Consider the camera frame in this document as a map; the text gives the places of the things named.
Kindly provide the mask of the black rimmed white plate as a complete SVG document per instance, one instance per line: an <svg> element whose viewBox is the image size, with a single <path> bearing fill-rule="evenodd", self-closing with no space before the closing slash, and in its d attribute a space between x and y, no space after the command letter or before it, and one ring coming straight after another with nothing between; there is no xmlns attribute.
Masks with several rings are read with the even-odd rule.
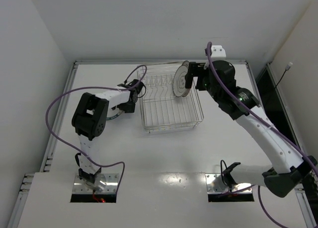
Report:
<svg viewBox="0 0 318 228"><path fill-rule="evenodd" d="M176 97L186 97L190 92L190 89L185 87L185 76L188 73L188 67L189 61L184 61L175 72L172 83L172 89Z"/></svg>

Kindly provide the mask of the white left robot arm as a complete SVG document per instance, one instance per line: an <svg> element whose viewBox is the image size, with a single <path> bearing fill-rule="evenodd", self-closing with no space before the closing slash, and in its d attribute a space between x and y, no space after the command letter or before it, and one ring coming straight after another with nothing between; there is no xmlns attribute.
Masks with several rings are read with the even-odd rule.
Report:
<svg viewBox="0 0 318 228"><path fill-rule="evenodd" d="M94 141L106 126L110 110L120 113L134 113L139 94L146 86L134 79L129 84L122 83L114 90L103 93L84 93L72 118L72 126L80 141L80 152L76 154L79 166L79 178L92 190L102 191L106 186L106 177L101 173L102 167L97 164L98 151Z"/></svg>

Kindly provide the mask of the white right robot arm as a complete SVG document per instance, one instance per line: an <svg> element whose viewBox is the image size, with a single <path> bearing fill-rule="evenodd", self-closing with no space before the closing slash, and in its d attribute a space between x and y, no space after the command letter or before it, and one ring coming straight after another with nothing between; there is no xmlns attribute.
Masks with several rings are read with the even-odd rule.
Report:
<svg viewBox="0 0 318 228"><path fill-rule="evenodd" d="M243 127L270 160L269 166L243 165L234 162L221 171L221 189L232 189L240 183L266 187L272 194L284 198L311 172L317 172L317 160L305 155L294 143L269 123L259 100L247 88L237 86L235 67L225 61L221 45L208 43L206 63L185 61L184 96L191 88L207 91L218 107Z"/></svg>

